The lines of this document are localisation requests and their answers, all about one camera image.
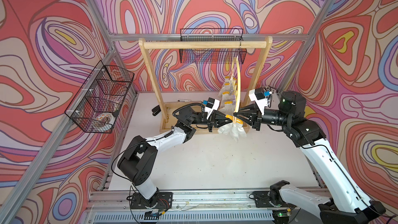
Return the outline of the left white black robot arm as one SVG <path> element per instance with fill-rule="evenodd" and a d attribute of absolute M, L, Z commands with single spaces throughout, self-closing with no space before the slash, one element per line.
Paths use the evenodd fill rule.
<path fill-rule="evenodd" d="M 150 175 L 159 153 L 191 140 L 197 131 L 194 125 L 210 132 L 233 122 L 226 114 L 202 103 L 187 104 L 174 110 L 172 115 L 177 122 L 170 131 L 152 138 L 134 137 L 117 162 L 117 168 L 146 201 L 158 199 L 159 189 Z"/>

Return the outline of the black object behind rack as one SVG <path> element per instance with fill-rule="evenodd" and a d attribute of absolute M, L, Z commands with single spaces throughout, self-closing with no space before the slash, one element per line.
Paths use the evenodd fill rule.
<path fill-rule="evenodd" d="M 153 115 L 153 116 L 156 116 L 156 115 L 158 115 L 158 114 L 161 112 L 161 108 L 160 108 L 159 105 L 157 105 L 157 106 L 154 107 L 151 111 L 152 111 L 152 115 Z"/>

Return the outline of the aluminium front rail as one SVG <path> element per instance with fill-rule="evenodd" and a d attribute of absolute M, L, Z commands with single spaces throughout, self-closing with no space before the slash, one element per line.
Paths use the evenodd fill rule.
<path fill-rule="evenodd" d="M 253 189 L 174 190 L 172 206 L 160 217 L 131 209 L 128 191 L 92 194 L 81 224 L 319 224 L 300 207 L 257 208 Z"/>

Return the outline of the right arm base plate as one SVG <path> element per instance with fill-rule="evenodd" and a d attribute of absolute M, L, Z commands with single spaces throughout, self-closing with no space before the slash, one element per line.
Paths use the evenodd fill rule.
<path fill-rule="evenodd" d="M 284 202 L 281 197 L 274 191 L 253 191 L 249 194 L 249 198 L 254 200 L 257 208 L 290 208 L 295 209 L 296 206 Z"/>

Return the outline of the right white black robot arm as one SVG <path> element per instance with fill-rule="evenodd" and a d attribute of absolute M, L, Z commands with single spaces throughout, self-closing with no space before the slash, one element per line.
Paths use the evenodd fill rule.
<path fill-rule="evenodd" d="M 318 123 L 305 118 L 306 98 L 295 91 L 283 91 L 277 110 L 271 109 L 273 93 L 265 88 L 250 90 L 252 105 L 240 108 L 234 116 L 260 130 L 261 125 L 276 125 L 311 162 L 331 194 L 318 196 L 281 180 L 269 188 L 272 206 L 295 205 L 318 217 L 324 224 L 368 224 L 386 212 L 354 181 Z"/>

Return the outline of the tape roll in basket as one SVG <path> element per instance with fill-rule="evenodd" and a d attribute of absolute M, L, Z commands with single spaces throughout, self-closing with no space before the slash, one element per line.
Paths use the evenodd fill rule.
<path fill-rule="evenodd" d="M 111 113 L 101 113 L 93 120 L 93 126 L 101 131 L 112 128 L 116 118 Z"/>

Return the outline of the yellow curved clip hanger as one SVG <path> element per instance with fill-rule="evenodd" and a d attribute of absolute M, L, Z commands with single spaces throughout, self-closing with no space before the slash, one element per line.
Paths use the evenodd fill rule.
<path fill-rule="evenodd" d="M 236 78 L 234 84 L 234 94 L 235 94 L 235 108 L 234 113 L 238 112 L 240 99 L 241 99 L 241 76 L 240 76 L 240 48 L 241 48 L 241 41 L 239 42 L 239 47 L 236 49 L 235 54 L 236 57 L 233 60 L 231 72 L 230 72 L 230 79 Z"/>

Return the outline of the mesh pencil cup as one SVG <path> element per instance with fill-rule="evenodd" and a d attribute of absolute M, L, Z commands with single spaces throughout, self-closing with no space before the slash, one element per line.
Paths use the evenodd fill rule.
<path fill-rule="evenodd" d="M 270 86 L 265 86 L 265 87 L 263 87 L 263 89 L 264 89 L 264 96 L 266 99 L 266 105 L 268 108 L 271 108 L 272 98 L 273 98 L 273 95 L 275 93 L 277 93 L 277 89 L 270 87 Z"/>

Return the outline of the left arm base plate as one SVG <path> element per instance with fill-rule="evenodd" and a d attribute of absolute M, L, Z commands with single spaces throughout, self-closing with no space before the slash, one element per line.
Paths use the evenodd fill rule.
<path fill-rule="evenodd" d="M 173 204 L 172 192 L 157 192 L 149 200 L 136 192 L 126 198 L 130 209 L 170 209 Z"/>

